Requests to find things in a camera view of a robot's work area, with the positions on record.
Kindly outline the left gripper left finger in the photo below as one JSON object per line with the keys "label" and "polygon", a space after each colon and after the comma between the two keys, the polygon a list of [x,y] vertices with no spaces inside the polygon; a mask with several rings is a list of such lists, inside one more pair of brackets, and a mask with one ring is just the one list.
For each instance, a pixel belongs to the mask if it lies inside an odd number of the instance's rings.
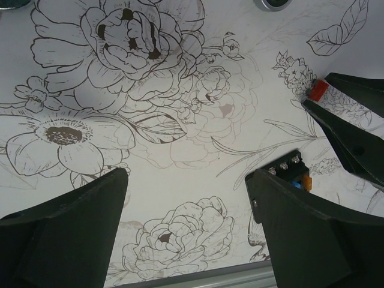
{"label": "left gripper left finger", "polygon": [[103,287],[127,186],[116,168],[1,218],[1,287]]}

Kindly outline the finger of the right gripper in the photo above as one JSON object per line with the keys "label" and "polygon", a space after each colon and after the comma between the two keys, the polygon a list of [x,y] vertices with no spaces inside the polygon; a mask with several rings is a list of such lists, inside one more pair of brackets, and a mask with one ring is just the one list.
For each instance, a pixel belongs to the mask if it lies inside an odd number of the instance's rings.
{"label": "finger of the right gripper", "polygon": [[325,80],[375,114],[383,116],[383,79],[367,79],[340,73],[329,73]]}
{"label": "finger of the right gripper", "polygon": [[301,104],[323,130],[343,168],[383,191],[383,139],[313,101],[305,100]]}

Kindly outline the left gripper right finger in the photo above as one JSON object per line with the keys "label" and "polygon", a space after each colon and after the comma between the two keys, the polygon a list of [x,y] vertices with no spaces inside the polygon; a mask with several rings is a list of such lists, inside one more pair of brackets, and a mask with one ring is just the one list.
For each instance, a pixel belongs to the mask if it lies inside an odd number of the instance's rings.
{"label": "left gripper right finger", "polygon": [[383,218],[258,169],[245,179],[278,287],[382,287]]}

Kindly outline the small red fuse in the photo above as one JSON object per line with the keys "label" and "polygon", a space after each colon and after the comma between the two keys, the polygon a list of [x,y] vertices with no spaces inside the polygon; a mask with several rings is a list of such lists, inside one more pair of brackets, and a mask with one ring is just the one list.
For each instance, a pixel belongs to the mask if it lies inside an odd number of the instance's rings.
{"label": "small red fuse", "polygon": [[319,102],[328,88],[329,84],[326,81],[316,80],[312,87],[307,91],[307,97],[312,101]]}

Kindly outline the orange blade fuse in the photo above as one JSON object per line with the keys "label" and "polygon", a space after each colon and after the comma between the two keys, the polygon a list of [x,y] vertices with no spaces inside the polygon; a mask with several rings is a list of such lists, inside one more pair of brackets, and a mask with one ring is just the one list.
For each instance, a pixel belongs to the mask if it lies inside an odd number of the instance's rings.
{"label": "orange blade fuse", "polygon": [[312,190],[312,184],[313,184],[313,180],[310,176],[304,175],[302,177],[302,188],[305,191],[311,191]]}

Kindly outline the blue blade fuse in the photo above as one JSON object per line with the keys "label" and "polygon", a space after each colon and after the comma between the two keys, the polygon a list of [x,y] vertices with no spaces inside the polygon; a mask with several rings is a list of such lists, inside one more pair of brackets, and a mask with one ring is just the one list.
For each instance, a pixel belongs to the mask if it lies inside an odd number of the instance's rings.
{"label": "blue blade fuse", "polygon": [[294,187],[298,188],[298,189],[301,189],[301,190],[303,189],[303,186],[302,186],[302,182],[301,182],[301,181],[292,181],[291,184],[292,184]]}

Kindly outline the black fuse box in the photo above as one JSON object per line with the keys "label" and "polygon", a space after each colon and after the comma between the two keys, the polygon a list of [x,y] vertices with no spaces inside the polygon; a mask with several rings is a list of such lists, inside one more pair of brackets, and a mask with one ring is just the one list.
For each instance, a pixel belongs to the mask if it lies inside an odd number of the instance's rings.
{"label": "black fuse box", "polygon": [[301,181],[310,175],[301,153],[293,150],[266,164],[245,177],[248,198],[255,222],[269,227],[284,216],[313,215],[314,196],[310,191],[294,187],[292,181]]}

